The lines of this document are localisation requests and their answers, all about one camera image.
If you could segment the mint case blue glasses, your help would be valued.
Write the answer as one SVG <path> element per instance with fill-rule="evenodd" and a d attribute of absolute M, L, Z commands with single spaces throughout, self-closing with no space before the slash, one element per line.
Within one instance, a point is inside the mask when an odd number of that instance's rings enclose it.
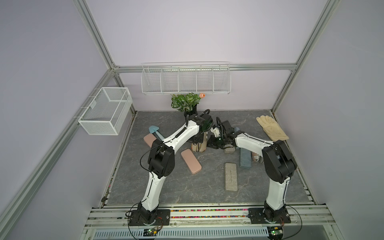
<path fill-rule="evenodd" d="M 252 167 L 252 154 L 251 151 L 240 148 L 240 167 L 250 169 Z"/>

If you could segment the plaid beige glasses case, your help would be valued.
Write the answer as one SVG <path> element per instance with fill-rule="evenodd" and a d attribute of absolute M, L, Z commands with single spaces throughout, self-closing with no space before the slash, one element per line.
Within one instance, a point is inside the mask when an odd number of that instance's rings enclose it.
<path fill-rule="evenodd" d="M 207 132 L 204 132 L 203 141 L 201 143 L 192 143 L 191 150 L 192 152 L 202 153 L 207 149 L 208 136 Z"/>

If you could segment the grey mint case red sunglasses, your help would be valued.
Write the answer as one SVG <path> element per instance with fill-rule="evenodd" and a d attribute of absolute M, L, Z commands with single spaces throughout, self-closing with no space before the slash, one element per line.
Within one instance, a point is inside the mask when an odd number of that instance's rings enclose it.
<path fill-rule="evenodd" d="M 237 165 L 225 163 L 225 189 L 226 191 L 238 191 Z"/>

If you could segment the pink case black sunglasses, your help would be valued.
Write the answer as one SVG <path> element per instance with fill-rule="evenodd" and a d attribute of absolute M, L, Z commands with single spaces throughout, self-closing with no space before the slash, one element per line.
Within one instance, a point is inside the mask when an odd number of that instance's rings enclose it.
<path fill-rule="evenodd" d="M 181 156 L 193 175 L 202 170 L 201 164 L 190 149 L 182 151 Z"/>

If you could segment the pink hard glasses case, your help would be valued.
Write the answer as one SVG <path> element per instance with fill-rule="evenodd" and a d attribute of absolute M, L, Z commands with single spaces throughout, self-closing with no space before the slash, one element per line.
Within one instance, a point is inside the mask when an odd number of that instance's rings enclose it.
<path fill-rule="evenodd" d="M 154 134 L 149 133 L 149 134 L 147 134 L 146 136 L 144 136 L 143 139 L 144 139 L 145 143 L 151 148 L 152 145 L 153 145 L 153 143 L 154 143 L 154 141 L 155 141 L 157 138 L 155 137 Z"/>

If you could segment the grey case mint lining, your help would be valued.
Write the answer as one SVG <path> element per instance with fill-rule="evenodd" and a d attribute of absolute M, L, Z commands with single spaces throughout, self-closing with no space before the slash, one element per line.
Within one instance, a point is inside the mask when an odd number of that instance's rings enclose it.
<path fill-rule="evenodd" d="M 225 154 L 234 153 L 236 151 L 236 148 L 233 145 L 227 145 L 223 148 Z"/>

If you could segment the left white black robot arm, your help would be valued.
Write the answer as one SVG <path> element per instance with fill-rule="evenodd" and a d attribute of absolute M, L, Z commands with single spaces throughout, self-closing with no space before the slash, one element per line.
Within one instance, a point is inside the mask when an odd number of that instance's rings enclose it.
<path fill-rule="evenodd" d="M 149 151 L 146 169 L 149 181 L 143 199 L 138 203 L 140 220 L 152 225 L 157 218 L 160 193 L 163 184 L 175 168 L 175 153 L 191 138 L 203 136 L 213 125 L 209 109 L 201 115 L 187 116 L 183 126 L 164 140 L 155 140 Z"/>

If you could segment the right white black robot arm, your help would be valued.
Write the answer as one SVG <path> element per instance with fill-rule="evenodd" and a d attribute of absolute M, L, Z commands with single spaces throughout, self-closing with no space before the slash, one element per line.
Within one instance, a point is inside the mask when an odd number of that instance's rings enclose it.
<path fill-rule="evenodd" d="M 212 135 L 208 147 L 225 149 L 227 145 L 246 149 L 258 154 L 264 161 L 265 171 L 270 178 L 269 192 L 262 212 L 268 223 L 290 223 L 287 211 L 286 193 L 288 185 L 297 169 L 297 163 L 284 141 L 275 142 L 262 140 L 243 131 L 235 131 L 229 121 L 222 122 L 216 118 L 212 131 L 218 130 L 218 135 Z"/>

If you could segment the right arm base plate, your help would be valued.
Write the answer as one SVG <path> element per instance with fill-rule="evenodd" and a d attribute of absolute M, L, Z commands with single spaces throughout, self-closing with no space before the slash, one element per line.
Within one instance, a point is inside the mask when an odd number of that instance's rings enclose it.
<path fill-rule="evenodd" d="M 249 208 L 247 217 L 251 224 L 290 224 L 291 218 L 286 206 L 279 210 L 266 208 Z"/>

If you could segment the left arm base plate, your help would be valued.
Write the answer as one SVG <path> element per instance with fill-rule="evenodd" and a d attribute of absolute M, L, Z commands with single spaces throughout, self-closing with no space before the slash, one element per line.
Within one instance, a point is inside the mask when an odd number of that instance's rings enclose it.
<path fill-rule="evenodd" d="M 152 212 L 133 210 L 129 213 L 129 226 L 168 226 L 171 220 L 169 209 L 157 209 Z"/>

